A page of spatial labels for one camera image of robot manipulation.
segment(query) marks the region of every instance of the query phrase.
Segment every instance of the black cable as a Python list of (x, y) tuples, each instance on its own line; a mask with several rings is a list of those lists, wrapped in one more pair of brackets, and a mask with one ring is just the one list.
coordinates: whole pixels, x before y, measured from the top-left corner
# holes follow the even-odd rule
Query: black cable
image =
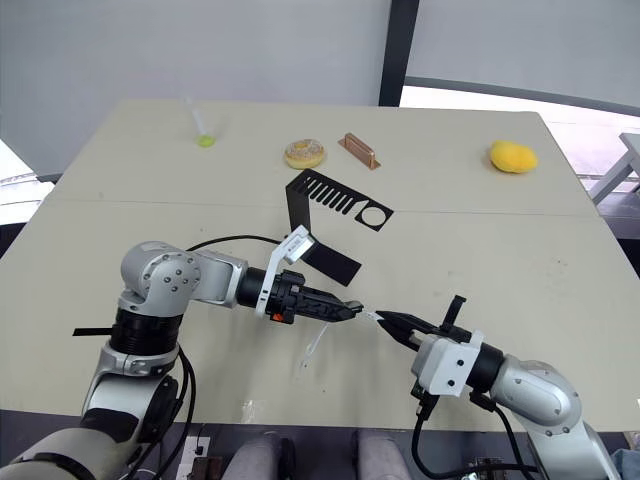
[(422, 460), (420, 459), (420, 455), (418, 453), (418, 446), (420, 444), (420, 433), (422, 432), (422, 425), (424, 421), (428, 417), (428, 414), (431, 412), (420, 413), (418, 415), (418, 420), (416, 421), (416, 426), (413, 429), (413, 436), (411, 437), (411, 456), (413, 457), (413, 461), (416, 463), (418, 469), (427, 477), (433, 478), (436, 480), (444, 479), (444, 478), (458, 478), (464, 475), (469, 475), (470, 473), (483, 473), (483, 472), (495, 472), (495, 471), (506, 471), (506, 470), (518, 470), (520, 472), (528, 471), (528, 472), (537, 472), (538, 469), (536, 467), (530, 467), (528, 465), (516, 465), (511, 463), (499, 463), (492, 465), (478, 465), (475, 467), (461, 468), (459, 470), (452, 470), (450, 472), (432, 472), (429, 470)]
[(202, 450), (199, 450), (200, 447), (200, 435), (202, 435), (202, 430), (204, 430), (204, 426), (206, 424), (203, 423), (202, 425), (200, 425), (200, 429), (198, 429), (198, 436), (196, 437), (196, 449), (195, 449), (195, 454), (196, 455), (202, 455), (202, 451), (204, 450), (204, 447), (202, 447)]
[(524, 460), (522, 460), (522, 454), (520, 453), (520, 448), (518, 447), (518, 442), (516, 441), (516, 436), (511, 429), (511, 424), (509, 423), (509, 419), (504, 414), (504, 412), (496, 405), (494, 407), (494, 412), (498, 414), (500, 420), (504, 425), (504, 429), (507, 431), (507, 437), (509, 437), (509, 443), (511, 444), (511, 450), (513, 450), (513, 456), (516, 457), (516, 463), (521, 467), (520, 472), (524, 475), (524, 478), (527, 480), (535, 480), (533, 475), (529, 473), (528, 470), (525, 469)]
[(199, 248), (206, 247), (207, 245), (212, 245), (214, 243), (220, 242), (229, 242), (231, 240), (260, 240), (262, 242), (273, 243), (274, 245), (280, 245), (282, 240), (275, 240), (273, 238), (261, 237), (259, 235), (232, 235), (230, 237), (220, 237), (214, 238), (213, 240), (207, 240), (206, 242), (199, 243), (194, 245), (191, 248), (187, 249), (187, 252), (193, 252), (194, 250), (198, 250)]
[(178, 355), (180, 356), (180, 361), (187, 368), (187, 371), (189, 373), (189, 383), (191, 384), (191, 395), (189, 398), (189, 410), (187, 411), (187, 420), (185, 421), (184, 428), (182, 429), (182, 434), (180, 435), (180, 439), (178, 440), (178, 443), (174, 447), (171, 454), (167, 457), (162, 467), (158, 469), (158, 472), (154, 475), (152, 480), (159, 480), (160, 477), (164, 474), (164, 472), (167, 471), (167, 468), (169, 468), (171, 463), (178, 456), (178, 453), (180, 453), (180, 449), (184, 445), (184, 442), (187, 439), (187, 435), (189, 434), (189, 427), (191, 427), (191, 420), (193, 419), (193, 411), (196, 405), (196, 374), (193, 371), (193, 366), (191, 365), (191, 362), (189, 362), (189, 359), (182, 351), (182, 348), (179, 350)]
[(164, 430), (164, 432), (162, 432), (158, 436), (158, 439), (156, 441), (154, 441), (153, 443), (151, 443), (147, 447), (147, 449), (144, 451), (144, 453), (140, 456), (140, 458), (138, 458), (138, 460), (133, 465), (133, 467), (131, 467), (131, 470), (129, 470), (129, 473), (126, 476), (125, 480), (132, 480), (134, 475), (136, 473), (138, 473), (138, 470), (140, 468), (142, 468), (143, 463), (149, 457), (149, 455), (151, 454), (153, 449), (162, 441), (162, 438), (169, 431), (169, 428), (171, 428), (171, 425), (173, 424), (173, 421), (178, 416), (178, 412), (182, 408), (182, 403), (184, 402), (184, 397), (187, 394), (187, 387), (189, 385), (189, 371), (187, 370), (187, 366), (186, 366), (185, 362), (183, 361), (182, 357), (180, 356), (181, 352), (182, 352), (182, 348), (180, 348), (178, 350), (178, 358), (180, 359), (180, 364), (182, 365), (182, 386), (180, 388), (180, 395), (178, 396), (178, 400), (176, 401), (173, 413), (171, 414), (171, 421), (167, 425), (167, 428)]

